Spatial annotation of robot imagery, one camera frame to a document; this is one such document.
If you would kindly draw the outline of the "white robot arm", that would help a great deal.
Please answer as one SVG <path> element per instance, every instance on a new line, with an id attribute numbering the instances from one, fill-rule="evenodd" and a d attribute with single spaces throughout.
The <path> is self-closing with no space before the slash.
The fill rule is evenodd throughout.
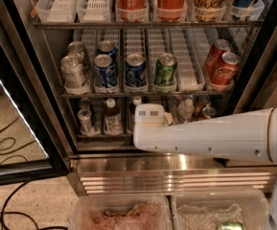
<path id="1" fill-rule="evenodd" d="M 145 151 L 277 164 L 277 107 L 170 126 L 162 105 L 145 103 L 135 109 L 133 143 Z M 277 230 L 277 180 L 265 230 Z"/>

